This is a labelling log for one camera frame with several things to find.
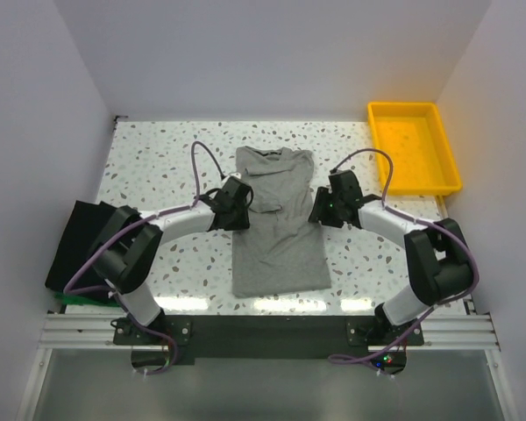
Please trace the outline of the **grey t shirt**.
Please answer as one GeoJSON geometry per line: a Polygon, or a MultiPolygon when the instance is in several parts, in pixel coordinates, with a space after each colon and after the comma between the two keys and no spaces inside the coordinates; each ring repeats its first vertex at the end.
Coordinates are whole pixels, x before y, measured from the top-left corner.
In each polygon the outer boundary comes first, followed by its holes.
{"type": "Polygon", "coordinates": [[[312,152],[242,146],[236,168],[254,198],[250,227],[232,235],[232,294],[252,298],[330,288],[322,228],[309,221],[312,152]]]}

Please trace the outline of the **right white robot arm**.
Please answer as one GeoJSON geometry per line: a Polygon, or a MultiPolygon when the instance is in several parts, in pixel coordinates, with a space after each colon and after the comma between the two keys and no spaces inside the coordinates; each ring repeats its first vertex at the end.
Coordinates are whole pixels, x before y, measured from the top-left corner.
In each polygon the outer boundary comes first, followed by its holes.
{"type": "Polygon", "coordinates": [[[333,171],[329,181],[316,191],[310,223],[352,225],[405,252],[409,285],[374,310],[373,335],[380,343],[394,344],[404,325],[477,284],[479,270],[455,220],[423,220],[391,208],[380,196],[364,195],[351,171],[333,171]]]}

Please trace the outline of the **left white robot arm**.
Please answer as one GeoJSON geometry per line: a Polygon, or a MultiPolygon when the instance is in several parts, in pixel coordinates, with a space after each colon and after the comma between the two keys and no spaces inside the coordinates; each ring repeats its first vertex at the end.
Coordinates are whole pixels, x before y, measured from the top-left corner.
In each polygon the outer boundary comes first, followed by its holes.
{"type": "Polygon", "coordinates": [[[253,189],[239,175],[229,175],[192,204],[148,212],[115,209],[90,248],[88,264],[135,320],[132,331],[143,343],[158,342],[166,330],[165,313],[146,284],[158,248],[191,234],[248,229],[252,200],[253,189]]]}

